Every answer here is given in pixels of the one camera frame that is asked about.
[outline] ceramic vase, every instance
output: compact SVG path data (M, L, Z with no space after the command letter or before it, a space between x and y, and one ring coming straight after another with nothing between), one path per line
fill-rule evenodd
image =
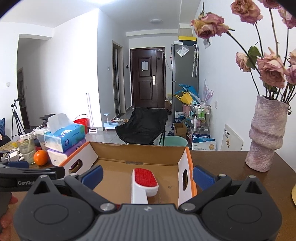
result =
M274 150L283 145L289 105L257 96L255 113L251 122L249 137L250 151L246 164L259 172L267 172L272 164Z

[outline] tripod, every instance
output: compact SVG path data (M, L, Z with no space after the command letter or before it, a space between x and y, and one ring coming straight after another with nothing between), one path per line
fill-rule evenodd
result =
M17 115L17 112L15 110L15 108L17 109L17 106L15 105L16 101L18 101L18 99L15 100L14 104L11 105L11 107L12 107L11 140L13 139L13 137L21 136L22 133L25 134L25 129L24 129L24 127L23 127L23 125L22 125L22 123L21 123L21 121L20 121L20 119L19 119L19 117ZM15 123L17 125L17 132L18 132L17 135L13 135L13 119L15 119Z

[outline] pink decorative plant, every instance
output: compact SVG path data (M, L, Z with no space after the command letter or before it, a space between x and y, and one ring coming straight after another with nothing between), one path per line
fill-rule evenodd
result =
M275 0L258 1L261 2L264 7L268 8L270 12L276 49L274 52L269 47L270 54L264 53L263 51L263 45L258 30L258 22L263 19L263 16L261 15L260 8L252 0L235 0L235 2L231 4L232 13L240 16L242 22L253 24L258 33L259 41L254 46L251 46L248 51L246 51L230 33L230 31L234 30L224 24L224 18L211 12L205 13L204 5L199 17L191 21L191 26L194 26L197 36L203 39L215 35L221 36L222 33L228 34L244 51L244 53L236 53L236 62L243 72L251 73L258 95L260 95L260 93L254 80L253 70L257 71L260 75L260 79L266 89L265 97L267 99L279 99L279 101L289 104L296 95L296 49L289 54L290 58L288 57L289 29L296 27L296 18ZM278 13L283 18L283 23L287 26L287 47L283 60L279 56L272 9L278 10ZM256 47L258 43L260 44L260 51Z

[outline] orange fruit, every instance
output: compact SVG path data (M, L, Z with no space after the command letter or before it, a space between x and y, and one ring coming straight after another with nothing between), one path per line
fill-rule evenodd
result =
M34 162L39 165L43 166L48 162L48 154L47 151L39 150L34 154Z

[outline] dark brown tabletop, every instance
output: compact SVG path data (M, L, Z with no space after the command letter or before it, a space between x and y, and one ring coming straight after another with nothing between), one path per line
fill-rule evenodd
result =
M246 155L244 151L191 151L193 166L200 165L212 174L227 174L234 180L258 177L283 216L276 241L296 241L296 207L291 196L296 173L278 154L268 172L255 171L245 164Z

